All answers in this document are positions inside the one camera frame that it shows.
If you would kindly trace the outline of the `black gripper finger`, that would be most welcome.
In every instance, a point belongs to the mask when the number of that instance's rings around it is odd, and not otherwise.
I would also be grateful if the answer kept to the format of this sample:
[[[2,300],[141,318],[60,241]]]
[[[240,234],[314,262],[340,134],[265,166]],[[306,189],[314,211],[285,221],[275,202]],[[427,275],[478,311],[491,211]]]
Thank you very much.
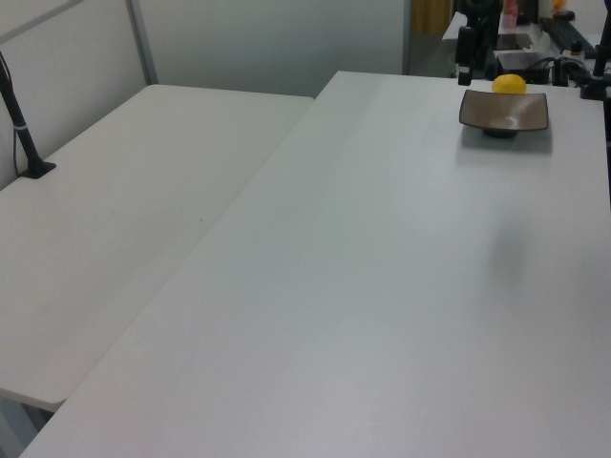
[[[497,72],[495,49],[498,37],[498,26],[495,22],[488,22],[484,31],[486,45],[484,75],[487,79],[494,79]]]
[[[461,27],[456,42],[456,75],[459,86],[470,86],[473,77],[474,30]]]

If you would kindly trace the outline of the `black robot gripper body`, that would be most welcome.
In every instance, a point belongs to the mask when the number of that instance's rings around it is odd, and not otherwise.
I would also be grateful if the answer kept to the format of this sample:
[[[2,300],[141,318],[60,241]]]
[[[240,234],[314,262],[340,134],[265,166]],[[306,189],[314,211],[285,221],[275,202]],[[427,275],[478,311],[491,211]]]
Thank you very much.
[[[467,17],[467,26],[480,29],[498,28],[502,12],[502,0],[461,0],[460,12]]]

